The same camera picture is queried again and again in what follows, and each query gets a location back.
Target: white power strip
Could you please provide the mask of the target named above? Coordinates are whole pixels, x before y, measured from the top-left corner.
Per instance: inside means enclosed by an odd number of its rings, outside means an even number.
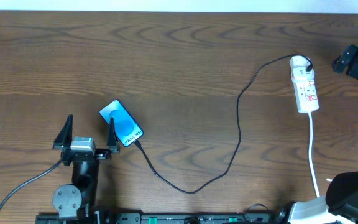
[[[314,70],[306,71],[310,63],[302,56],[294,56],[290,60],[291,79],[295,89],[296,105],[299,113],[310,113],[319,108]]]

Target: charger plug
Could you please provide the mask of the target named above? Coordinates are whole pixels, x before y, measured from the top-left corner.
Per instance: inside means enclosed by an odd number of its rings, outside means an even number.
[[[299,113],[309,113],[319,108],[314,70],[306,71],[308,65],[310,63],[303,56],[294,56],[290,60],[291,80]]]

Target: blue phone screen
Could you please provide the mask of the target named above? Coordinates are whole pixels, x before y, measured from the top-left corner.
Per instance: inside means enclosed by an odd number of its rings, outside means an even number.
[[[143,130],[119,100],[114,100],[105,108],[101,109],[100,115],[108,124],[110,123],[110,117],[114,118],[114,127],[117,137],[125,147],[143,135]]]

